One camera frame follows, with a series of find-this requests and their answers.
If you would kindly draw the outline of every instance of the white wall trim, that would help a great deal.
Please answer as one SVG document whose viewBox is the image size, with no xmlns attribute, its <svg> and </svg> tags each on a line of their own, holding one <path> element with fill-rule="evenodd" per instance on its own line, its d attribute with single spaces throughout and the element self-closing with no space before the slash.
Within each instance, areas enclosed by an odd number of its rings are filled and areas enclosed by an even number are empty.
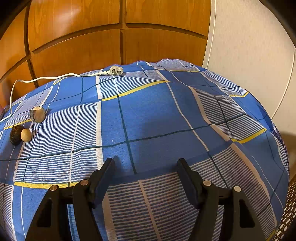
<svg viewBox="0 0 296 241">
<path fill-rule="evenodd" d="M 211 15 L 210 15 L 210 26 L 209 33 L 207 36 L 207 46 L 205 49 L 204 61 L 202 63 L 203 68 L 207 68 L 209 64 L 210 54 L 212 50 L 214 30 L 215 30 L 215 21 L 216 21 L 216 0 L 211 0 Z"/>
<path fill-rule="evenodd" d="M 291 68 L 290 77 L 289 77 L 287 86 L 286 86 L 284 94 L 283 94 L 283 96 L 282 96 L 282 98 L 281 98 L 281 100 L 280 100 L 280 102 L 279 102 L 279 104 L 278 104 L 278 106 L 277 106 L 276 110 L 274 111 L 274 114 L 272 115 L 271 118 L 273 118 L 276 115 L 276 113 L 277 113 L 277 111 L 278 111 L 278 109 L 279 109 L 279 107 L 280 107 L 281 103 L 283 102 L 283 99 L 284 99 L 284 97 L 286 95 L 286 92 L 288 90 L 288 87 L 289 87 L 289 84 L 290 84 L 290 81 L 291 81 L 292 73 L 293 73 L 294 62 L 295 62 L 295 48 L 294 48 L 294 54 L 293 54 L 292 68 Z"/>
</svg>

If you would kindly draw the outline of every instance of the screw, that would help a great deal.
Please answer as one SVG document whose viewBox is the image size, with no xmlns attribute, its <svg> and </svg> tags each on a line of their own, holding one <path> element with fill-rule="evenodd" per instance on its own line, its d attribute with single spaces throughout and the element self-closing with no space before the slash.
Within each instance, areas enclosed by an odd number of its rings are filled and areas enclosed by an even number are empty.
<svg viewBox="0 0 296 241">
<path fill-rule="evenodd" d="M 57 185 L 52 185 L 49 189 L 50 189 L 51 191 L 55 191 L 55 190 L 57 190 Z"/>
<path fill-rule="evenodd" d="M 212 185 L 212 183 L 209 180 L 203 181 L 203 184 L 208 187 Z"/>
<path fill-rule="evenodd" d="M 236 192 L 240 192 L 242 189 L 241 189 L 239 186 L 235 186 L 235 187 L 234 187 L 234 190 L 235 190 Z"/>
<path fill-rule="evenodd" d="M 83 180 L 80 182 L 80 184 L 81 184 L 82 186 L 86 186 L 88 183 L 89 183 L 89 181 L 88 181 L 87 179 L 83 179 Z"/>
</svg>

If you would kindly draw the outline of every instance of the wooden panel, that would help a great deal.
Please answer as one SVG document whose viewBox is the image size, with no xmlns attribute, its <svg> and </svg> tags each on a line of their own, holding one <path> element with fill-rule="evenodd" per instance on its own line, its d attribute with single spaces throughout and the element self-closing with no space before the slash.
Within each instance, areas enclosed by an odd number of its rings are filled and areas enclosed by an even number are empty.
<svg viewBox="0 0 296 241">
<path fill-rule="evenodd" d="M 32 54 L 31 61 L 36 77 L 81 74 L 120 64 L 120 30 L 105 30 L 68 39 Z"/>
<path fill-rule="evenodd" d="M 119 0 L 33 0 L 29 12 L 30 51 L 63 35 L 119 23 Z"/>
<path fill-rule="evenodd" d="M 122 32 L 124 64 L 139 59 L 157 62 L 163 58 L 178 58 L 202 65 L 206 39 L 151 28 L 129 28 Z"/>
<path fill-rule="evenodd" d="M 23 62 L 18 66 L 14 71 L 12 71 L 3 81 L 0 83 L 0 104 L 2 107 L 5 107 L 9 104 L 10 92 L 13 84 L 16 80 L 31 80 L 31 75 L 29 71 L 29 66 L 27 61 Z M 15 89 L 12 94 L 12 101 L 17 100 L 23 95 L 34 90 L 34 83 L 21 83 L 18 82 L 15 85 Z"/>
<path fill-rule="evenodd" d="M 126 23 L 154 23 L 207 36 L 211 0 L 126 0 Z"/>
<path fill-rule="evenodd" d="M 21 11 L 0 39 L 0 78 L 26 56 L 24 20 L 26 9 Z"/>
</svg>

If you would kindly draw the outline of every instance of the white wall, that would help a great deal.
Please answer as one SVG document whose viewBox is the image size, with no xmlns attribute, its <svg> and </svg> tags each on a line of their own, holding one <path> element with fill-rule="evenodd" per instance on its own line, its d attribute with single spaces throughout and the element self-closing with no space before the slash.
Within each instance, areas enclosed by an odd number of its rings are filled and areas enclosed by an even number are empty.
<svg viewBox="0 0 296 241">
<path fill-rule="evenodd" d="M 288 34 L 259 0 L 212 0 L 203 67 L 249 90 L 285 133 L 287 146 L 293 137 L 296 146 L 294 58 Z M 296 173 L 293 150 L 291 176 Z"/>
</svg>

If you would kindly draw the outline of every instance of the tablecloth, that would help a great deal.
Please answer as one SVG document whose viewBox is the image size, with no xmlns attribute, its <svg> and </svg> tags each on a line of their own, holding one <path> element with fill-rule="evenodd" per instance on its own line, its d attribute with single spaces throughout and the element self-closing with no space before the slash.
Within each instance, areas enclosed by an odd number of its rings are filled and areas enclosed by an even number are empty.
<svg viewBox="0 0 296 241">
<path fill-rule="evenodd" d="M 219 187 L 239 185 L 270 238 L 285 205 L 287 150 L 263 106 L 247 90 L 182 60 L 138 61 L 120 76 L 65 77 L 13 103 L 0 124 L 0 224 L 24 240 L 47 189 L 73 186 L 112 157 L 115 176 L 93 210 L 104 240 L 187 240 L 198 211 L 176 174 L 185 158 Z M 35 106 L 42 123 L 30 121 Z M 32 140 L 13 146 L 12 126 Z M 68 206 L 73 240 L 79 240 Z M 218 240 L 223 206 L 213 240 Z"/>
</svg>

